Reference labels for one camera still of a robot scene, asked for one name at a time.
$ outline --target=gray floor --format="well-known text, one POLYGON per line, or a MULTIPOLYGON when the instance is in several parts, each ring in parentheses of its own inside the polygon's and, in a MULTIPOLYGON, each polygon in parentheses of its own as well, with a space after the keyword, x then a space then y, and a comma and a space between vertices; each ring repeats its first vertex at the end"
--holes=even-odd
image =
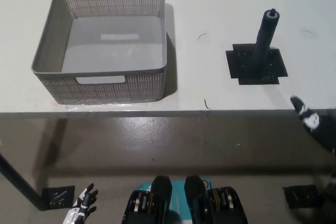
MULTIPOLYGON (((90 223, 120 223, 129 194, 157 174, 200 174, 233 186, 249 223, 299 223, 283 186, 326 183, 334 158, 296 117, 78 118, 1 120, 0 152, 38 191, 91 182, 90 223)), ((0 176, 1 223, 62 223, 66 210, 39 212, 0 176)))

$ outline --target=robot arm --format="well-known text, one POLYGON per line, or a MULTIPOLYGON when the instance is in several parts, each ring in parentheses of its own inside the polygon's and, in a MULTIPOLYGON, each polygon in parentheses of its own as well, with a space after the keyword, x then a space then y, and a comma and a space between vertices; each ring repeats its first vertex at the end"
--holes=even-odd
POLYGON ((96 202, 98 190, 90 193, 94 184, 89 185, 79 195, 72 208, 68 211, 63 224, 84 224, 85 220, 93 213, 97 208, 90 206, 96 202))

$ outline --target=table leg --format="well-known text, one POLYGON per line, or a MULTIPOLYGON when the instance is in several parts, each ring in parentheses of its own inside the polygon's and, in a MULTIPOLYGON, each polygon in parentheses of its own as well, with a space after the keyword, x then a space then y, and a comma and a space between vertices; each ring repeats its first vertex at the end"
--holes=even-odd
POLYGON ((25 181, 21 175, 0 154, 0 173, 11 182, 38 210, 48 210, 41 196, 25 181))

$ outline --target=black vertical rod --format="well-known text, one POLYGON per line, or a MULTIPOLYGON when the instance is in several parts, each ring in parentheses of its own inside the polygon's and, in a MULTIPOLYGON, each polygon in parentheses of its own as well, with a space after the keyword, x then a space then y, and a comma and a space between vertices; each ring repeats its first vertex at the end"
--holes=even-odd
POLYGON ((251 70, 256 74, 263 69, 266 63, 269 46, 271 45, 279 18, 280 14, 275 9, 264 12, 250 63, 251 70))
POLYGON ((9 162, 0 154, 0 173, 8 179, 38 210, 48 210, 41 196, 14 170, 9 162))

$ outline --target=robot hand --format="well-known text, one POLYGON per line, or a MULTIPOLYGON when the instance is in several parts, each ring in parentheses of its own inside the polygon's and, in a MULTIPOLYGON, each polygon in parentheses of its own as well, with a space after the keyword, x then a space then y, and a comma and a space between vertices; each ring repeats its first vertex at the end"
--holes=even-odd
POLYGON ((296 112, 303 123, 304 129, 317 140, 326 150, 336 150, 336 124, 331 116, 319 116, 309 109, 298 97, 291 97, 296 112))
POLYGON ((96 207, 90 208, 96 202, 96 195, 98 194, 98 190, 90 193, 93 187, 94 184, 89 185, 79 195, 72 208, 68 211, 63 224, 83 224, 89 215, 97 209, 96 207))

